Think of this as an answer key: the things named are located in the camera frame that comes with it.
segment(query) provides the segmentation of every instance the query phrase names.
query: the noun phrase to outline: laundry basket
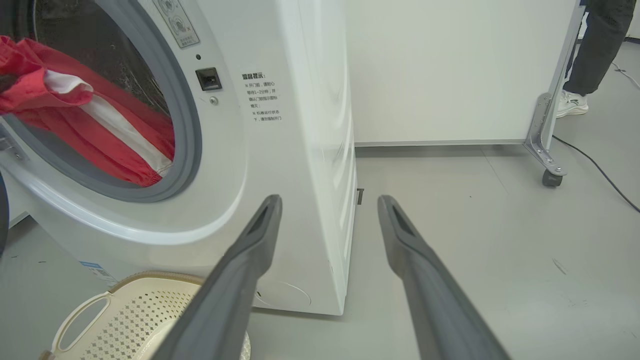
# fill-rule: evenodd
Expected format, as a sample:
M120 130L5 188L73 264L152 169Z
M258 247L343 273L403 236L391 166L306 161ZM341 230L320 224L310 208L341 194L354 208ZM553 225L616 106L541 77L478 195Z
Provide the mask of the laundry basket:
M40 359L150 359L201 284L199 277L170 272L130 276L76 308L58 329L51 351L45 351ZM62 338L74 320L102 299L106 299L106 305L95 319L67 348L61 348ZM251 344L245 333L239 358L250 357Z

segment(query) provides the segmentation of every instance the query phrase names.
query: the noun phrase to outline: caster wheel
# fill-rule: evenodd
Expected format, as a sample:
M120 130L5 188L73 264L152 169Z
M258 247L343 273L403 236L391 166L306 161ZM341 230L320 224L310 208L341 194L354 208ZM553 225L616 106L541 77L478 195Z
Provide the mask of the caster wheel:
M562 184L562 176L551 174L549 170L545 170L542 175L542 185L557 188L560 184Z

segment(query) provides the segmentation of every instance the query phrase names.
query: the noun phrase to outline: white sneaker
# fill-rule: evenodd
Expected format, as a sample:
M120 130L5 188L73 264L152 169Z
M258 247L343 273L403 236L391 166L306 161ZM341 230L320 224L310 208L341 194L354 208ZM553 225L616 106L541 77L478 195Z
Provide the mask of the white sneaker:
M574 92L562 90L558 99L558 114L556 118L567 115L582 115L589 111L587 97Z

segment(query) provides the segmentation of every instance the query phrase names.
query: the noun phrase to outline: gray floor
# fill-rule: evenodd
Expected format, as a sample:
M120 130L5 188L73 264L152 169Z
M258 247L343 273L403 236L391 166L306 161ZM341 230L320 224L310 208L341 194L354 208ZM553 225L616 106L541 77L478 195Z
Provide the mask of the gray floor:
M616 62L640 79L640 45ZM590 111L559 119L556 135L592 155L640 203L640 90L610 71ZM366 149L364 188L342 317L256 310L253 359L417 359L404 290L390 271L376 198L393 195L513 359L637 359L640 214L582 155L554 142L567 168L544 188L518 146ZM3 359L34 359L60 322L105 290L32 221L0 261Z

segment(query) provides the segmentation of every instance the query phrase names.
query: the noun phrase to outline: sticker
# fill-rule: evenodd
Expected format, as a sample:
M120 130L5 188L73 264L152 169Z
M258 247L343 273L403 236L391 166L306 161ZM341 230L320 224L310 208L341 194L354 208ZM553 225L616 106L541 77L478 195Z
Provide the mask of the sticker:
M241 74L246 110L254 122L282 121L277 84L262 72Z
M200 42L191 21L178 0L154 0L154 4L164 18L164 22L171 29L171 34L180 48Z
M113 276L109 275L109 273L106 272L105 269L102 268L102 266L95 263L87 263L84 261L80 261L80 264L91 270L91 272L96 275L98 279L106 281L109 286L114 286L118 283L118 281Z

